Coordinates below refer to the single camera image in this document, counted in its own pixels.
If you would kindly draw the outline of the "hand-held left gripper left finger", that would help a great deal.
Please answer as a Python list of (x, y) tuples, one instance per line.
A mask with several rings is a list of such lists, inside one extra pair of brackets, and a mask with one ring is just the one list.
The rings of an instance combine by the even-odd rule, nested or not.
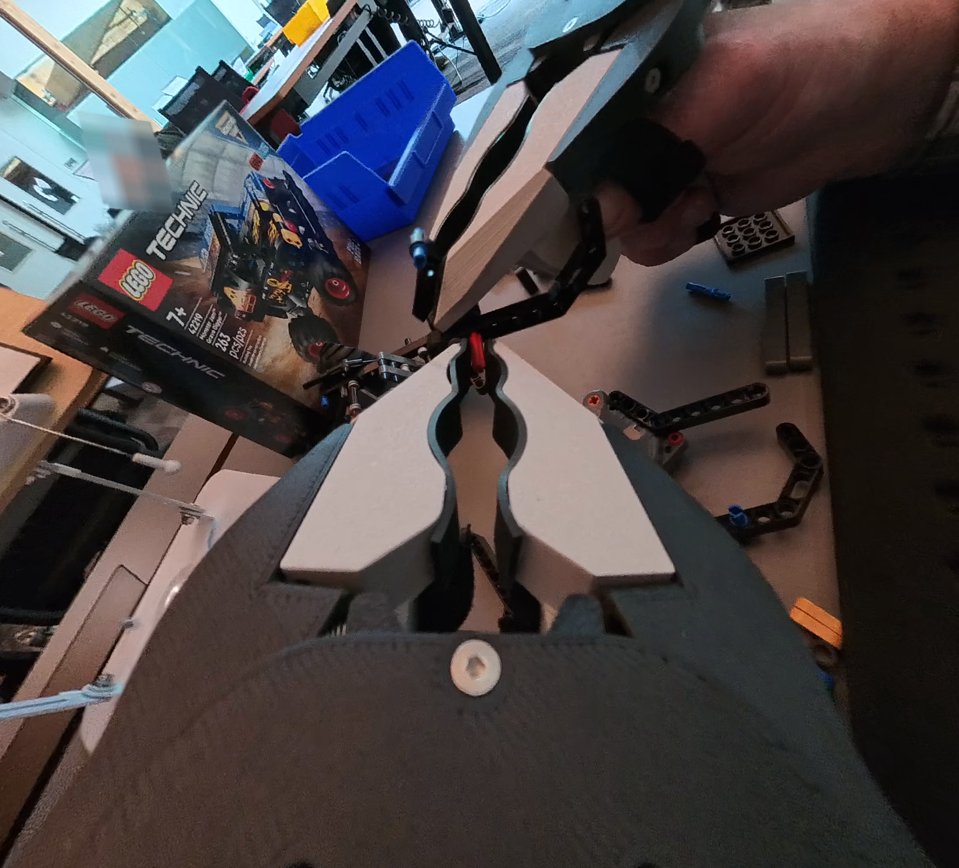
[(462, 345), (358, 416), (280, 563), (283, 575), (462, 625), (462, 541), (448, 456), (462, 439)]

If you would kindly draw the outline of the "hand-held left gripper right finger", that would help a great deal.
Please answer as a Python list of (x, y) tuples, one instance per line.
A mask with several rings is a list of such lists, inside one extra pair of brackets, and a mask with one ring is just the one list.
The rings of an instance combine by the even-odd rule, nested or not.
[(675, 565), (600, 421), (515, 351), (492, 346), (501, 626), (543, 626), (572, 596), (667, 585)]

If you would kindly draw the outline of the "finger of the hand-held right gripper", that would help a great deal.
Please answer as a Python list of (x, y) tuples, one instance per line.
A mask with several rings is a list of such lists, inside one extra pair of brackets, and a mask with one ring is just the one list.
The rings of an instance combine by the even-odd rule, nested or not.
[(416, 271), (414, 317), (436, 326), (447, 256), (464, 235), (480, 203), (518, 154), (537, 108), (525, 81), (495, 87), (452, 172), (441, 198), (437, 223), (416, 227), (410, 254)]
[(580, 239), (578, 207), (589, 199), (571, 176), (558, 173), (561, 155), (577, 126), (588, 121), (593, 97), (619, 54), (537, 57), (521, 50), (484, 95), (477, 119), (491, 91), (515, 81), (528, 84), (537, 108), (515, 159), (447, 256), (433, 335), (476, 305), (485, 313), (536, 296), (558, 277)]

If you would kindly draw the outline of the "black toy beam frame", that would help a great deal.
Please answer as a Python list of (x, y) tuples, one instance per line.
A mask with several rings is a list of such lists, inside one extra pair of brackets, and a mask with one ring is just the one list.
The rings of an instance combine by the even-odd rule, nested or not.
[(428, 343), (439, 349), (473, 334), (479, 334), (486, 342), (564, 316), (572, 303), (588, 288), (607, 255), (606, 235), (597, 199), (589, 198), (579, 205), (577, 224), (580, 239), (558, 277), (545, 292), (485, 313), (476, 305), (458, 320), (439, 329), (438, 334), (431, 335)]

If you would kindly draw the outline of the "light grey desk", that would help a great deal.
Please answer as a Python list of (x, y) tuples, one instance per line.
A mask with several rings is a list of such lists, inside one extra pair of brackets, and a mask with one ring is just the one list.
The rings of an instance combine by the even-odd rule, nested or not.
[[(786, 221), (798, 229), (799, 248), (780, 259), (785, 270), (807, 270), (809, 252), (806, 246), (804, 209), (795, 204), (786, 208)], [(363, 347), (392, 347), (400, 335), (419, 335), (423, 324), (410, 316), (414, 270), (405, 249), (406, 239), (400, 231), (371, 243), (373, 256), (366, 297), (366, 313), (362, 328)], [(582, 395), (586, 388), (622, 389), (641, 401), (667, 403), (672, 407), (694, 396), (714, 395), (740, 383), (771, 380), (771, 407), (744, 417), (727, 419), (718, 426), (693, 428), (693, 454), (687, 455), (685, 467), (679, 469), (679, 480), (688, 487), (691, 497), (705, 507), (725, 507), (772, 492), (774, 481), (781, 478), (786, 455), (778, 454), (774, 442), (774, 423), (798, 421), (818, 452), (824, 442), (820, 410), (818, 376), (791, 374), (785, 380), (762, 374), (761, 317), (763, 275), (781, 275), (782, 267), (759, 267), (730, 273), (720, 267), (720, 257), (712, 242), (698, 246), (660, 268), (641, 269), (623, 261), (613, 273), (611, 289), (587, 295), (578, 307), (570, 310), (559, 322), (547, 323), (518, 335), (506, 337), (504, 345), (540, 371), (568, 395)], [(731, 285), (733, 302), (719, 304), (693, 299), (682, 285), (691, 278), (696, 282), (723, 282)], [(462, 424), (465, 432), (460, 446), (452, 455), (452, 469), (457, 479), (461, 520), (479, 523), (479, 533), (493, 536), (494, 468), (505, 465), (505, 456), (498, 454), (487, 430), (492, 429), (491, 403), (480, 403), (475, 395), (464, 401)], [(813, 497), (811, 521), (793, 531), (771, 536), (771, 547), (753, 552), (763, 576), (779, 596), (791, 601), (797, 593), (836, 602), (833, 536), (831, 515), (825, 496)], [(479, 598), (471, 612), (465, 635), (440, 635), (449, 646), (440, 660), (439, 690), (453, 696), (454, 704), (467, 708), (491, 707), (493, 696), (505, 694), (506, 661), (501, 638), (494, 635), (489, 645), (473, 644), (480, 634), (473, 629), (495, 630), (493, 622), (493, 589), (486, 576), (480, 577)], [(771, 659), (774, 651), (785, 655), (787, 687), (785, 707), (777, 709), (802, 733), (811, 732), (813, 709), (822, 714), (830, 704), (818, 676), (818, 668), (807, 655), (805, 642), (799, 641), (798, 627), (785, 615), (776, 616), (773, 626), (791, 639), (778, 647), (766, 645), (763, 656)], [(186, 643), (185, 654), (163, 655), (158, 668), (150, 675), (143, 669), (144, 654), (132, 677), (150, 683), (155, 680), (173, 697), (169, 711), (161, 710), (155, 726), (145, 720), (143, 734), (156, 734), (162, 741), (160, 722), (195, 715), (202, 701), (210, 700), (210, 692), (225, 688), (219, 676), (214, 680), (214, 655), (200, 655), (199, 642), (212, 642), (212, 636)]]

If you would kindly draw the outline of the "grey toy motor block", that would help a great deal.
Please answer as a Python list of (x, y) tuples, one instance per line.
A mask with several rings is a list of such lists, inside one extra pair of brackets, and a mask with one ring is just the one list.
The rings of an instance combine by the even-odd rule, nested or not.
[(653, 414), (635, 422), (641, 449), (667, 472), (678, 467), (688, 449), (683, 432), (688, 422), (689, 417), (676, 414)]

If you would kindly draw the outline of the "white document stand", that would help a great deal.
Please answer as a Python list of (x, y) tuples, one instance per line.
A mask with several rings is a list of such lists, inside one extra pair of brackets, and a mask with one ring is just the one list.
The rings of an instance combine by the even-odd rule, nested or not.
[(172, 459), (179, 471), (146, 484), (14, 700), (78, 691), (102, 674), (126, 685), (198, 563), (276, 482), (242, 468), (291, 466), (196, 417), (176, 435)]

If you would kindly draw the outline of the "black straight toy beam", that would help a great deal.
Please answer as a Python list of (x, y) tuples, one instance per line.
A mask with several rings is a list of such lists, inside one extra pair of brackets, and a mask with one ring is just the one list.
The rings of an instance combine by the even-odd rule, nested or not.
[(658, 412), (621, 391), (596, 393), (598, 410), (641, 431), (666, 437), (689, 428), (744, 415), (770, 403), (770, 390), (762, 382), (749, 383), (732, 390), (710, 395), (672, 409)]

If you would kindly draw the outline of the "wooden table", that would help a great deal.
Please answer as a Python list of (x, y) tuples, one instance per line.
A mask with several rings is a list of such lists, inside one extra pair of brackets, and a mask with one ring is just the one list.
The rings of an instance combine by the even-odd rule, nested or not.
[[(373, 0), (346, 0), (339, 11), (318, 27), (303, 44), (295, 46), (278, 67), (270, 70), (257, 95), (242, 109), (242, 118), (251, 126), (265, 122), (282, 106), (315, 59), (335, 42), (337, 45), (331, 54), (342, 59), (369, 23), (370, 12), (366, 8), (372, 8), (373, 3)], [(344, 41), (338, 42), (342, 32), (346, 36)]]

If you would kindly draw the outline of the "black angled toy beam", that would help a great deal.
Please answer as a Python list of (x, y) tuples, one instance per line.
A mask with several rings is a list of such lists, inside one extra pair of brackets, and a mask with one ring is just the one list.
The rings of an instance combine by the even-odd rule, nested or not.
[(714, 518), (741, 545), (798, 526), (824, 475), (823, 458), (795, 424), (781, 422), (776, 437), (792, 463), (777, 499), (752, 507), (733, 504)]

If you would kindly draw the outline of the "yellow bin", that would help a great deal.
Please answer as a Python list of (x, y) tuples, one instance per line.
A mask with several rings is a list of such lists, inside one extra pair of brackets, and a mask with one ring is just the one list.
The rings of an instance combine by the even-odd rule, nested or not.
[(283, 45), (303, 47), (310, 39), (325, 30), (325, 26), (344, 12), (342, 24), (347, 25), (355, 15), (353, 0), (306, 0), (283, 25), (278, 41)]

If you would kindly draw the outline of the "black studded toy plate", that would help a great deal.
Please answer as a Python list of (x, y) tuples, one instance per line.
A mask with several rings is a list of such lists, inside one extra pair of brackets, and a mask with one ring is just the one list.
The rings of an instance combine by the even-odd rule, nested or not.
[(729, 267), (740, 267), (765, 255), (789, 249), (796, 236), (779, 210), (724, 218), (713, 243)]

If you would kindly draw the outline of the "small orange toy piece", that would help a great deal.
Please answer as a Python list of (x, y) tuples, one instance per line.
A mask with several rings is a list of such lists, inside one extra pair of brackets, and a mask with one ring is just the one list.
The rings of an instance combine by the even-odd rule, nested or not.
[(788, 615), (792, 622), (823, 644), (837, 650), (842, 648), (842, 623), (810, 599), (796, 598)]

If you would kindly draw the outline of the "monster truck toy set box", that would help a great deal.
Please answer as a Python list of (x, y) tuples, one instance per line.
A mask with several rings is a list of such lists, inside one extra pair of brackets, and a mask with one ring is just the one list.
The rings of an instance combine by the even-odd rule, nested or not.
[(24, 333), (279, 454), (349, 419), (370, 253), (222, 102)]

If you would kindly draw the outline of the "wooden beam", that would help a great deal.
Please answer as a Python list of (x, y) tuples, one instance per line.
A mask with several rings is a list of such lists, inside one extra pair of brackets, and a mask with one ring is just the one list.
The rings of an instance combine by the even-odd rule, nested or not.
[(127, 119), (147, 123), (151, 131), (158, 132), (158, 125), (146, 113), (126, 99), (112, 84), (108, 83), (83, 59), (80, 59), (54, 35), (42, 27), (30, 14), (19, 8), (12, 0), (1, 0), (1, 18), (27, 38), (40, 52), (59, 67), (85, 85), (115, 114)]

